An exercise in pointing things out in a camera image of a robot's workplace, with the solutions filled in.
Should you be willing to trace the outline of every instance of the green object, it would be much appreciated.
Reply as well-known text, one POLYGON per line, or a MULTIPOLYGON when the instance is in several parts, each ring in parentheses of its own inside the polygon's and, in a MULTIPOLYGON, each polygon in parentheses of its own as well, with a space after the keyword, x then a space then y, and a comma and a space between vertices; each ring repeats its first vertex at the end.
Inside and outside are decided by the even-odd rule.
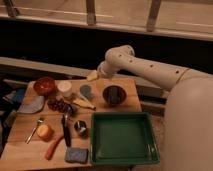
POLYGON ((91 124, 92 165, 143 165, 159 162, 149 114, 95 112, 91 124))

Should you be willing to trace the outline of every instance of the carrot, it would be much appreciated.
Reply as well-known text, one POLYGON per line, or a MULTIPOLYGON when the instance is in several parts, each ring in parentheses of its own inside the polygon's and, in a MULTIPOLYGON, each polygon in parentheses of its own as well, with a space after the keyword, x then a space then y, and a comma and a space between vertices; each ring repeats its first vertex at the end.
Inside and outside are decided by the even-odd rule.
POLYGON ((52 156, 55 152, 56 147, 58 146, 59 142, 64 138, 63 134, 60 134, 59 136, 56 137, 56 139, 50 144, 48 147, 46 154, 45 154, 45 159, 51 160, 52 156))

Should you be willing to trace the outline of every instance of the red object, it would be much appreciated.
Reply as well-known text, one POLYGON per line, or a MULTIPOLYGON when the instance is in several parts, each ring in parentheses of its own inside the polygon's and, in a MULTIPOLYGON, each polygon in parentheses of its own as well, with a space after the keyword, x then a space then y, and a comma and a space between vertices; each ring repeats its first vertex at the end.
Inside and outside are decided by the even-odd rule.
POLYGON ((56 137, 56 139, 50 144, 50 146, 48 147, 46 153, 45 153, 45 159, 47 160, 51 160, 52 156, 55 152, 56 147, 58 146, 59 142, 64 138, 63 134, 60 134, 58 137, 56 137))
POLYGON ((56 89, 55 80, 51 77, 42 77, 36 80, 34 90, 40 96, 47 96, 56 89))

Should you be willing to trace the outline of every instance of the grapes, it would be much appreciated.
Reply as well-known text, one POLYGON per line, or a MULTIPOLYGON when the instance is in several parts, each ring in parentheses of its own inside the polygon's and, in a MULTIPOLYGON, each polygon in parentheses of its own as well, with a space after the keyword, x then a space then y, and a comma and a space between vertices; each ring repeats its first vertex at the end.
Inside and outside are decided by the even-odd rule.
POLYGON ((48 107, 53 111, 59 111, 61 113, 69 113, 70 115, 76 113, 77 108, 73 104, 64 102, 63 99, 57 100, 55 98, 49 99, 47 102, 48 107))

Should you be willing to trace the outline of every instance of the small white cup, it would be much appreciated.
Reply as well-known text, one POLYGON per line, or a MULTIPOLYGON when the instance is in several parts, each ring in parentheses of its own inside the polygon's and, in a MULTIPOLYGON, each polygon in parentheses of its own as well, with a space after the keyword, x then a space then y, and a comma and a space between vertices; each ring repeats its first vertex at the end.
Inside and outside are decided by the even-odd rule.
POLYGON ((57 85, 57 88, 65 98, 70 97, 72 94, 72 84, 68 80, 60 81, 57 85))

